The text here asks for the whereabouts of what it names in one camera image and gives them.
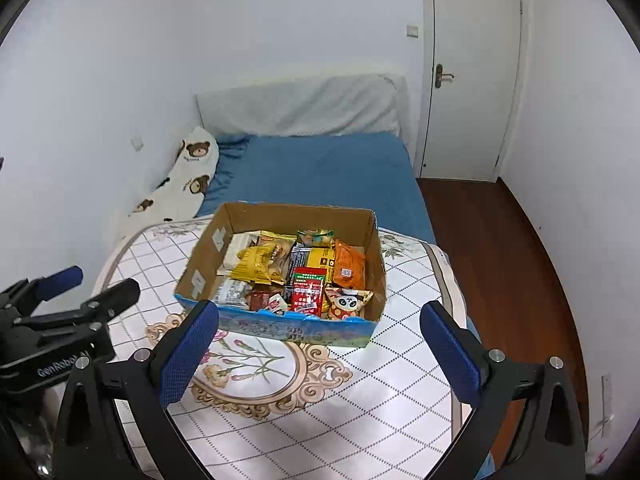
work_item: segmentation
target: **blue bed sheet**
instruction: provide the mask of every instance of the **blue bed sheet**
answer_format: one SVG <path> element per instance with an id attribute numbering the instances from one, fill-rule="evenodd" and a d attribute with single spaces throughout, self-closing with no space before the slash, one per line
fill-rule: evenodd
<path id="1" fill-rule="evenodd" d="M 197 216 L 238 200 L 359 207 L 375 211 L 380 227 L 435 243 L 409 157 L 393 134 L 216 140 L 220 160 Z"/>

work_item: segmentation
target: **white door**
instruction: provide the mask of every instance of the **white door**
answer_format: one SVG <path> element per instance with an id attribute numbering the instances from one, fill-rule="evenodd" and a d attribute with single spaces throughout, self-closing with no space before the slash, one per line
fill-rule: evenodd
<path id="1" fill-rule="evenodd" d="M 518 70 L 520 0 L 434 0 L 434 7 L 433 89 L 420 176 L 493 181 Z"/>

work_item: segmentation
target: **wall outlet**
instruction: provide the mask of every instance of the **wall outlet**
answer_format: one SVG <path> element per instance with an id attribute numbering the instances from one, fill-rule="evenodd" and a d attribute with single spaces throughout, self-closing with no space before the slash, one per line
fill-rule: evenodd
<path id="1" fill-rule="evenodd" d="M 611 388 L 611 373 L 602 376 L 602 437 L 607 438 L 611 433 L 613 421 L 613 392 Z"/>

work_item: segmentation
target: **screw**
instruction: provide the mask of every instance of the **screw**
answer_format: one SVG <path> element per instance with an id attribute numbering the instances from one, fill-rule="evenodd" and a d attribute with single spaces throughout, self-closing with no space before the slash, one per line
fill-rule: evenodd
<path id="1" fill-rule="evenodd" d="M 556 356 L 549 358 L 549 364 L 552 365 L 552 367 L 555 368 L 556 370 L 559 370 L 564 366 L 562 359 Z"/>
<path id="2" fill-rule="evenodd" d="M 139 348 L 133 354 L 133 358 L 136 361 L 142 362 L 142 361 L 146 361 L 147 359 L 149 359 L 150 355 L 151 355 L 151 351 L 149 350 L 149 348 Z"/>
<path id="3" fill-rule="evenodd" d="M 81 356 L 78 359 L 76 359 L 76 368 L 80 368 L 81 370 L 83 370 L 84 368 L 87 368 L 89 365 L 89 358 L 87 356 Z"/>
<path id="4" fill-rule="evenodd" d="M 495 361 L 496 363 L 501 363 L 502 361 L 504 361 L 504 352 L 502 350 L 498 350 L 497 348 L 489 350 L 489 359 L 491 359 L 491 361 Z"/>

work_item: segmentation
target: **food wrapper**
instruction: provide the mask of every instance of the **food wrapper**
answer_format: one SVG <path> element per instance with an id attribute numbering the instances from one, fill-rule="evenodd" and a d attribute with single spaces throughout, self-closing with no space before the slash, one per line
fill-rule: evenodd
<path id="1" fill-rule="evenodd" d="M 259 246 L 271 243 L 275 244 L 269 261 L 269 275 L 273 283 L 284 285 L 284 274 L 288 269 L 289 254 L 295 242 L 295 236 L 279 235 L 270 231 L 260 231 L 260 238 L 258 239 Z"/>
<path id="2" fill-rule="evenodd" d="M 296 244 L 291 250 L 291 262 L 287 273 L 287 285 L 290 285 L 296 267 L 314 267 L 326 270 L 326 282 L 331 283 L 334 278 L 335 251 L 332 248 L 305 247 Z M 322 312 L 329 310 L 329 301 L 322 297 Z"/>
<path id="3" fill-rule="evenodd" d="M 247 282 L 227 278 L 218 287 L 212 301 L 218 305 L 238 306 L 247 310 L 249 309 L 249 303 L 246 296 L 251 291 L 251 288 L 251 284 Z"/>
<path id="4" fill-rule="evenodd" d="M 324 288 L 324 293 L 331 302 L 328 319 L 344 320 L 348 317 L 357 316 L 362 308 L 373 298 L 373 292 L 368 290 L 354 290 L 352 288 L 341 288 L 328 286 Z"/>
<path id="5" fill-rule="evenodd" d="M 249 292 L 248 301 L 249 309 L 253 311 L 267 308 L 269 306 L 269 299 L 274 294 L 284 294 L 284 287 L 279 285 L 254 285 L 254 288 Z"/>
<path id="6" fill-rule="evenodd" d="M 254 246 L 240 251 L 240 263 L 231 271 L 229 277 L 242 282 L 265 283 L 271 285 L 269 261 L 276 244 Z"/>
<path id="7" fill-rule="evenodd" d="M 291 308 L 295 312 L 320 317 L 325 282 L 325 269 L 296 267 L 291 280 Z"/>
<path id="8" fill-rule="evenodd" d="M 281 295 L 274 294 L 269 298 L 267 309 L 278 316 L 284 316 L 284 313 L 289 310 L 289 305 L 284 301 Z"/>
<path id="9" fill-rule="evenodd" d="M 334 244 L 334 232 L 328 229 L 298 231 L 298 238 L 305 247 L 331 247 Z"/>
<path id="10" fill-rule="evenodd" d="M 336 240 L 333 282 L 342 288 L 364 288 L 364 270 L 364 254 L 354 247 Z"/>
<path id="11" fill-rule="evenodd" d="M 258 241 L 260 231 L 250 231 L 247 233 L 237 233 L 231 237 L 229 247 L 226 248 L 225 258 L 218 267 L 219 276 L 228 276 L 236 265 L 240 263 L 238 253 L 247 247 L 251 247 Z"/>

